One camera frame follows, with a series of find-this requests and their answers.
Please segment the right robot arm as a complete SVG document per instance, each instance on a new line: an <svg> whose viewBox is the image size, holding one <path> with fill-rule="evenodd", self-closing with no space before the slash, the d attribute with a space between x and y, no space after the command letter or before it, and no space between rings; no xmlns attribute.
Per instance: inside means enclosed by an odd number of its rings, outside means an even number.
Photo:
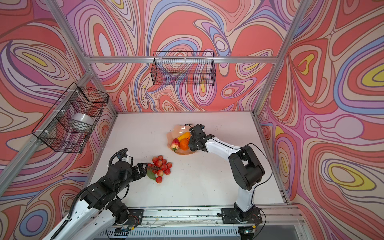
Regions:
<svg viewBox="0 0 384 240"><path fill-rule="evenodd" d="M262 183L265 169L249 145L233 146L204 132L204 125L188 125L191 151L215 154L228 161L233 178L239 186L238 197L232 208L222 208L218 216L224 224L254 224L263 222L261 210L253 203L254 192Z"/></svg>

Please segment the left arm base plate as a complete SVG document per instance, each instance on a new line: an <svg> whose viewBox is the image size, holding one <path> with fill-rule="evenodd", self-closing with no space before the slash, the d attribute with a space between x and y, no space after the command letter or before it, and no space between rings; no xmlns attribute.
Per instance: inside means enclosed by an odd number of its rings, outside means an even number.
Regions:
<svg viewBox="0 0 384 240"><path fill-rule="evenodd" d="M116 216L116 225L127 225L131 227L141 225L143 214L144 209L123 210Z"/></svg>

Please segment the red lychee bunch with leaf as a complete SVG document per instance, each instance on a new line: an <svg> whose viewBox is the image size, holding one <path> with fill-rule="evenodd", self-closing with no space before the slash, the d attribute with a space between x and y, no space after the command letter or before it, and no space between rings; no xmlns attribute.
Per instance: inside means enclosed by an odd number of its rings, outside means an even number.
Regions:
<svg viewBox="0 0 384 240"><path fill-rule="evenodd" d="M148 163L147 177L161 184L164 176L171 174L172 167L173 163L165 159L163 155L155 156L152 158L152 162Z"/></svg>

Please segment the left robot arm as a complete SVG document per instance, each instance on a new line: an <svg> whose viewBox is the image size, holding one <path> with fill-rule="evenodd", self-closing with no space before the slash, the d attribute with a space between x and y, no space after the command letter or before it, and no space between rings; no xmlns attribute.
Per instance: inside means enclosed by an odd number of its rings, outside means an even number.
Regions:
<svg viewBox="0 0 384 240"><path fill-rule="evenodd" d="M141 225L144 211L129 210L119 193L128 192L130 184L144 178L147 170L147 163L134 164L128 149L113 154L107 173L76 195L68 214L45 239L92 240L113 225L120 233L133 231Z"/></svg>

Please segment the yellow orange mango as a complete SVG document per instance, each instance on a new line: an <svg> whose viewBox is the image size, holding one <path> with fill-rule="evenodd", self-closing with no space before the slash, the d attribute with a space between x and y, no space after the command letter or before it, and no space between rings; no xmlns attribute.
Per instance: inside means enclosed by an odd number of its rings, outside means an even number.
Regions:
<svg viewBox="0 0 384 240"><path fill-rule="evenodd" d="M183 133L181 136L179 136L177 139L179 140L179 142L183 139L189 139L191 137L191 133L190 132L186 132L186 133Z"/></svg>

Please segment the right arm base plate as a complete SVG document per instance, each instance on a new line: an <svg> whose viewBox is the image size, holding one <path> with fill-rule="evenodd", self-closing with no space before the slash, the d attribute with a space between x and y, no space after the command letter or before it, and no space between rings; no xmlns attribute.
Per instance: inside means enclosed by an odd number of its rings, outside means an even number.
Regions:
<svg viewBox="0 0 384 240"><path fill-rule="evenodd" d="M253 224L258 226L263 223L260 210L251 208L247 212L242 212L238 208L222 208L218 217L222 218L224 224Z"/></svg>

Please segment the orange persimmon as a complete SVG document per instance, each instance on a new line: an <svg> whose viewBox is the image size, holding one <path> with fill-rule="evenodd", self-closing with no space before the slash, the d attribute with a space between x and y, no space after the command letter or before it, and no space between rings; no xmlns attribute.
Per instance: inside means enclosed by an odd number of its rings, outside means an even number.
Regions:
<svg viewBox="0 0 384 240"><path fill-rule="evenodd" d="M183 139L180 141L180 149L182 151L189 150L189 139Z"/></svg>

